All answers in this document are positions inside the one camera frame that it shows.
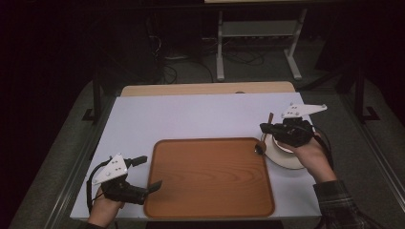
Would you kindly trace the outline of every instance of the cable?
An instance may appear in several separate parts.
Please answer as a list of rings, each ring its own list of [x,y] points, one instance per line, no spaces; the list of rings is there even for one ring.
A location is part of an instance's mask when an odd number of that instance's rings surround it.
[[[159,41],[158,47],[156,48],[156,50],[154,52],[152,52],[152,54],[155,56],[155,60],[156,60],[159,56],[159,51],[161,49],[161,40],[156,35],[150,35],[149,38],[157,39]]]
[[[103,166],[106,166],[110,161],[112,160],[112,158],[110,157],[110,159],[101,162],[99,165],[97,165],[95,167],[95,169],[92,171],[92,173],[89,175],[89,179],[86,182],[86,196],[87,196],[87,208],[89,209],[89,214],[92,212],[93,209],[93,199],[92,199],[92,180],[93,180],[93,176],[95,175],[95,173],[97,172],[97,170]]]
[[[204,65],[203,63],[201,63],[201,62],[199,62],[197,60],[193,60],[193,59],[183,59],[183,60],[177,60],[177,61],[173,60],[173,62],[174,63],[172,63],[172,65],[179,64],[179,63],[184,63],[184,62],[189,62],[189,63],[195,63],[195,64],[203,66],[205,69],[207,69],[207,71],[209,73],[209,76],[211,78],[211,83],[214,83],[214,75],[212,74],[211,70],[206,65]],[[175,70],[174,68],[170,67],[169,65],[170,64],[167,64],[165,67],[171,68],[172,70]]]
[[[101,194],[99,194],[99,195],[97,195],[96,197],[94,197],[93,199],[92,199],[92,201],[95,201],[96,199],[98,199],[99,197],[101,197],[101,196],[103,196],[104,195],[104,192],[102,192]]]
[[[314,135],[313,137],[322,146],[322,148],[325,149],[326,152],[324,152],[324,154],[327,157],[328,163],[333,170],[334,166],[333,166],[333,157],[331,156],[331,150],[328,148],[328,146],[325,144],[325,141],[323,141],[320,136]]]
[[[270,47],[270,49],[273,49],[274,47],[276,47],[283,40],[285,40],[285,39],[278,38],[278,40],[276,42],[274,42],[274,44]],[[250,50],[250,52],[247,52],[247,53],[253,56],[251,59],[243,59],[240,56],[238,56],[238,54],[232,54],[230,52],[223,52],[223,55],[229,61],[232,61],[234,63],[246,64],[246,65],[249,65],[249,66],[260,66],[260,65],[263,65],[265,63],[265,56],[269,51],[266,51],[266,52],[263,52],[263,53],[256,52],[256,51],[254,51],[252,49],[251,44],[247,43],[246,40],[244,40],[244,45]],[[259,63],[253,63],[254,61],[256,61],[258,59],[260,59]]]
[[[325,134],[324,131],[322,131],[319,127],[312,125],[313,128],[315,128],[316,131],[319,131],[321,133],[321,135],[326,139],[326,141],[328,142],[328,147],[329,150],[331,151],[331,145],[330,145],[330,140],[328,139],[328,136]]]
[[[173,74],[171,74],[171,73],[169,73],[167,70],[164,70],[164,73],[165,74],[168,74],[168,75],[170,75],[170,76],[173,76],[173,80],[172,81],[167,81],[166,80],[166,75],[164,75],[163,76],[163,84],[173,84],[173,83],[177,83],[177,76],[178,76],[178,73],[177,73],[177,71],[174,69],[174,68],[172,68],[172,67],[170,67],[170,66],[168,66],[168,65],[165,65],[165,66],[163,66],[164,68],[168,68],[168,69],[170,69],[170,70],[172,70],[174,73]]]

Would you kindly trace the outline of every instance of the metal stand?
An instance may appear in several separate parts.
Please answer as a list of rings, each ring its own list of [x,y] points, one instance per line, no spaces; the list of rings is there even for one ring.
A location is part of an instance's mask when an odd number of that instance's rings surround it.
[[[354,96],[354,113],[362,124],[367,120],[379,120],[377,113],[372,107],[366,107],[369,112],[368,115],[363,114],[364,107],[364,80],[365,76],[361,67],[358,68],[358,74],[355,82],[355,96]]]
[[[224,22],[223,12],[220,11],[218,19],[217,80],[224,81],[223,37],[241,36],[292,36],[292,43],[288,49],[285,49],[285,56],[294,79],[301,80],[302,76],[293,55],[306,14],[307,9],[303,9],[298,20]]]
[[[96,124],[101,116],[101,89],[98,82],[98,72],[93,74],[93,109],[87,109],[82,120],[83,121],[93,121]]]

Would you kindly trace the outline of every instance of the sleeve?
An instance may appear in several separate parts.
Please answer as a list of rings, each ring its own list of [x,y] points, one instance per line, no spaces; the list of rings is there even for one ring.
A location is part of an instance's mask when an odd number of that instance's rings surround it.
[[[84,227],[84,229],[104,229],[104,227],[100,227],[100,226],[87,222],[86,227]]]
[[[329,181],[313,187],[327,228],[382,228],[358,210],[343,181]]]

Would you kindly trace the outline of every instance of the tray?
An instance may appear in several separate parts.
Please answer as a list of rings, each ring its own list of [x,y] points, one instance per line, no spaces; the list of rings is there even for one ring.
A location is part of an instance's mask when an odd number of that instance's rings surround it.
[[[152,219],[264,218],[274,211],[264,156],[253,137],[159,141],[149,183],[163,180],[148,196]]]

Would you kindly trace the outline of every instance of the hand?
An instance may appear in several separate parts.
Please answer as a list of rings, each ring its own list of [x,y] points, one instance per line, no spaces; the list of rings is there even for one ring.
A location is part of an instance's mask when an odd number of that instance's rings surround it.
[[[297,148],[283,142],[279,142],[279,145],[295,153],[317,183],[337,180],[336,174],[324,154],[324,149],[315,138],[312,138],[308,144]]]
[[[87,222],[106,228],[116,218],[118,210],[123,208],[125,203],[106,198],[102,195],[101,188],[98,188],[96,197],[98,198],[94,201],[93,209]]]

